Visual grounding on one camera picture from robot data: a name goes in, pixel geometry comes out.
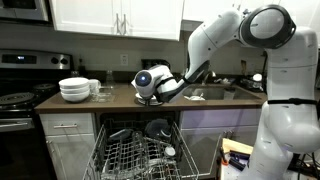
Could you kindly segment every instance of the drawer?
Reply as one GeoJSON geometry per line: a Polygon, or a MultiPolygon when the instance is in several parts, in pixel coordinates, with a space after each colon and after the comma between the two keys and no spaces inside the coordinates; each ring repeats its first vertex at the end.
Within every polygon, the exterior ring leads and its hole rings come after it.
{"type": "Polygon", "coordinates": [[[40,114],[46,135],[93,133],[93,115],[78,114],[40,114]]]}

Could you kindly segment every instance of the stack of bowls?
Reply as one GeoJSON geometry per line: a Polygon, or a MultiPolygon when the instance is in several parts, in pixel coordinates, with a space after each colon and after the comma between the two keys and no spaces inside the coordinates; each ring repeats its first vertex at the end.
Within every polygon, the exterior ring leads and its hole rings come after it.
{"type": "Polygon", "coordinates": [[[81,102],[90,94],[89,80],[76,77],[59,82],[62,98],[69,102],[81,102]]]}

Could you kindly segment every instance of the stovetop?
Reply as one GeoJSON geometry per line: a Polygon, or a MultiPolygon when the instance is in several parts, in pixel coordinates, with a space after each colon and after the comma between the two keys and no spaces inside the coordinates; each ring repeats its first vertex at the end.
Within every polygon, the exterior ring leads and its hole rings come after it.
{"type": "Polygon", "coordinates": [[[0,93],[0,112],[26,112],[31,113],[33,109],[50,98],[52,95],[58,92],[56,85],[51,84],[53,87],[45,90],[43,85],[40,84],[40,89],[34,88],[18,88],[16,90],[0,93]]]}

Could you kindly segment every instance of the countertop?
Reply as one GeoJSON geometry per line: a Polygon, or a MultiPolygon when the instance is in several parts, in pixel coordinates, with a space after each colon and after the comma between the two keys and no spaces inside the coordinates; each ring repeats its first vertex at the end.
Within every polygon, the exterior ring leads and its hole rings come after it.
{"type": "Polygon", "coordinates": [[[60,92],[44,101],[35,108],[38,114],[44,113],[93,113],[93,112],[153,112],[153,111],[181,111],[181,110],[209,110],[209,109],[235,109],[260,108],[266,101],[264,93],[253,93],[259,99],[252,100],[208,100],[189,101],[180,97],[173,103],[164,103],[160,106],[144,106],[136,97],[136,90],[129,84],[117,84],[113,102],[90,102],[90,97],[81,103],[66,102],[60,92]]]}

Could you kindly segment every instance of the dishwasher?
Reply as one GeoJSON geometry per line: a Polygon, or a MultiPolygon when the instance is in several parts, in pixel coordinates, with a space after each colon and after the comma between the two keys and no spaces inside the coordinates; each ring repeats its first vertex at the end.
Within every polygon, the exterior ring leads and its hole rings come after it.
{"type": "Polygon", "coordinates": [[[198,179],[178,112],[102,113],[83,180],[198,179]]]}

